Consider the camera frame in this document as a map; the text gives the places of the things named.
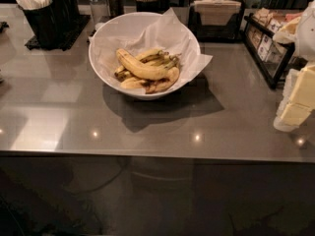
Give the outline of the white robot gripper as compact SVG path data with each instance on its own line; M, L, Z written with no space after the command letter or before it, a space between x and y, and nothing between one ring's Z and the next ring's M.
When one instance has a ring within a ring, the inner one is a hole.
M315 0L301 17L281 27L273 36L281 44L295 42L295 53L308 61L300 71L291 69L285 79L283 100L274 127L283 132L297 129L315 109Z

